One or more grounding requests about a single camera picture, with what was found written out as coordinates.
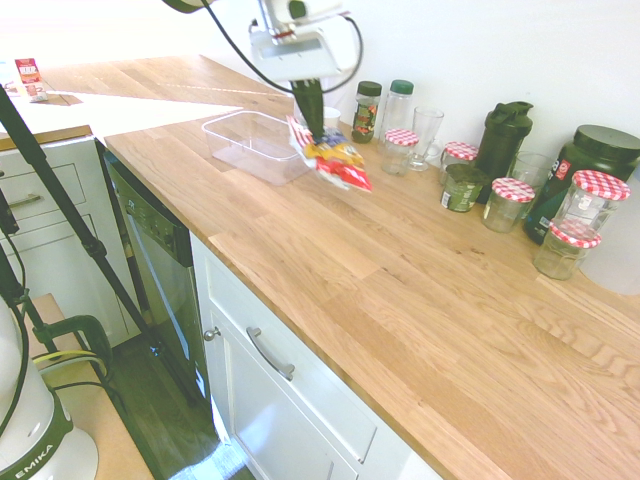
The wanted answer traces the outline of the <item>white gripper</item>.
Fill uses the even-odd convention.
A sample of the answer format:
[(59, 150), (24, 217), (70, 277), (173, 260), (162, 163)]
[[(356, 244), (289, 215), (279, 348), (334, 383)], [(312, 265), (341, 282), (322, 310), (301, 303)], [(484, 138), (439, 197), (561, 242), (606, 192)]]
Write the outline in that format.
[(346, 72), (346, 29), (303, 28), (300, 38), (280, 44), (267, 31), (254, 31), (249, 38), (257, 69), (270, 80), (292, 81), (296, 104), (318, 142), (324, 135), (324, 98), (316, 78)]

